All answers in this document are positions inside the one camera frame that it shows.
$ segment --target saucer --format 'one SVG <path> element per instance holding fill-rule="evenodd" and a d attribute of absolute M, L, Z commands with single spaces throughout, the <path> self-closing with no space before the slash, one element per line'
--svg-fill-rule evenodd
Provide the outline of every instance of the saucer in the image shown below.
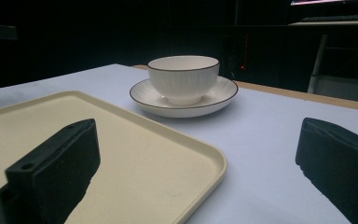
<path fill-rule="evenodd" d="M 174 105 L 160 95 L 150 79 L 143 80 L 130 90 L 131 98 L 144 111 L 167 118 L 192 118 L 211 114 L 228 105 L 238 92 L 235 82 L 217 77 L 212 89 L 193 105 Z"/>

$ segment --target white cup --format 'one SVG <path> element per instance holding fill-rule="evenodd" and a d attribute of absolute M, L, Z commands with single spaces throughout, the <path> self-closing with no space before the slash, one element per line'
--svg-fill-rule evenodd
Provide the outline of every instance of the white cup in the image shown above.
<path fill-rule="evenodd" d="M 148 64 L 153 87 L 175 105 L 193 105 L 211 90 L 219 75 L 217 59 L 197 55 L 159 58 Z"/>

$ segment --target table surface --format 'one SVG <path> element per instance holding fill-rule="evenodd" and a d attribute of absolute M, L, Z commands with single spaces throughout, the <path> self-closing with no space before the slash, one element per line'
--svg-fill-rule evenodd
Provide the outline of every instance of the table surface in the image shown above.
<path fill-rule="evenodd" d="M 358 103 L 239 83 L 233 101 L 210 115 L 169 119 L 144 112 L 130 88 L 147 71 L 120 64 L 0 89 L 0 108 L 61 91 L 83 91 L 222 149 L 220 186 L 187 223 L 350 223 L 295 163 L 304 118 L 358 134 Z"/>

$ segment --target beige tray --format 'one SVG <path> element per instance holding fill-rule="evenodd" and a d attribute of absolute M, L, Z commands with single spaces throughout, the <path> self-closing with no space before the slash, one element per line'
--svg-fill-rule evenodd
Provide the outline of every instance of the beige tray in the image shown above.
<path fill-rule="evenodd" d="M 181 223 L 226 173 L 218 148 L 68 91 L 0 109 L 0 188 L 9 165 L 67 124 L 91 118 L 101 166 L 66 223 Z"/>

